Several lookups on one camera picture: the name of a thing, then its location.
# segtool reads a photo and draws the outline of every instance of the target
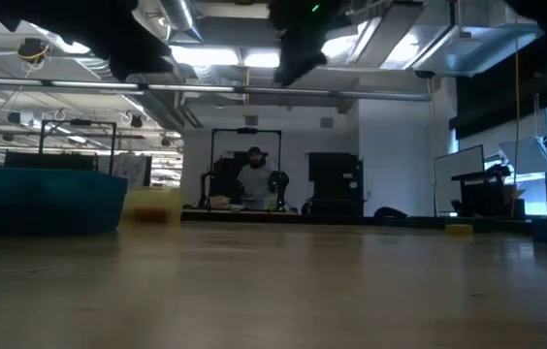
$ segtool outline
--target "man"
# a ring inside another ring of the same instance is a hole
[[[272,194],[268,185],[272,171],[266,166],[265,155],[258,146],[252,146],[247,155],[249,163],[237,177],[243,188],[241,205],[247,209],[266,209],[267,198]]]

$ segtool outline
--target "ceiling beam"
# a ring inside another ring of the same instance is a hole
[[[429,102],[429,94],[410,94],[397,92],[363,92],[349,90],[324,90],[307,88],[279,88],[254,86],[208,86],[171,83],[122,83],[122,82],[90,82],[66,81],[47,79],[0,79],[0,85],[5,88],[19,88],[20,86],[37,86],[51,90],[53,87],[69,87],[74,89],[92,89],[108,91],[181,91],[220,94],[262,94],[278,96],[306,96],[327,98],[358,98],[372,100]]]

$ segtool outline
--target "black frame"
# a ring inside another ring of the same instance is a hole
[[[282,172],[282,131],[280,130],[258,130],[255,128],[238,128],[238,129],[222,129],[222,128],[214,128],[211,130],[211,150],[210,150],[210,158],[209,158],[209,170],[211,171],[211,179],[214,176],[213,173],[213,160],[214,155],[213,152],[215,151],[215,135],[219,132],[228,132],[228,133],[236,133],[238,135],[258,135],[260,133],[271,133],[271,134],[277,134],[278,142],[277,142],[277,171]],[[280,202],[276,200],[276,206],[278,209],[281,209]]]
[[[437,175],[435,173],[435,162],[439,159],[443,159],[445,157],[449,157],[449,156],[453,156],[453,155],[456,155],[460,152],[463,152],[463,151],[468,151],[468,150],[472,150],[472,149],[475,149],[477,147],[480,147],[480,153],[482,154],[482,157],[481,157],[481,168],[483,169],[483,171],[485,170],[485,147],[483,146],[483,144],[479,144],[479,145],[475,145],[475,146],[471,146],[469,148],[465,148],[465,149],[459,149],[459,151],[457,152],[454,152],[452,154],[446,154],[446,155],[441,155],[441,156],[437,156],[434,160],[433,160],[433,174],[434,174],[434,188],[433,188],[433,200],[434,200],[434,214],[435,214],[435,217],[438,217],[441,213],[452,213],[454,211],[450,210],[450,211],[443,211],[443,210],[438,210],[437,209],[437,190],[436,190],[436,185],[437,185]]]
[[[42,120],[41,121],[41,139],[39,140],[39,155],[43,155],[43,148],[45,145],[45,127],[48,124],[55,124],[55,127],[58,127],[62,124],[68,123],[72,126],[92,126],[92,124],[95,125],[110,125],[112,126],[112,146],[110,148],[110,175],[112,175],[112,170],[114,166],[114,146],[116,143],[116,123],[115,122],[109,122],[109,121],[92,121],[92,120],[82,120],[82,119],[73,119],[73,120]]]

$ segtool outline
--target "whiteboard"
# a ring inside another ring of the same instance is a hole
[[[453,212],[451,201],[461,199],[461,183],[453,181],[452,177],[485,171],[483,146],[435,158],[434,170],[436,211]]]

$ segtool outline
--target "box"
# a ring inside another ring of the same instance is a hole
[[[122,219],[179,224],[182,211],[180,189],[137,187],[127,192]]]

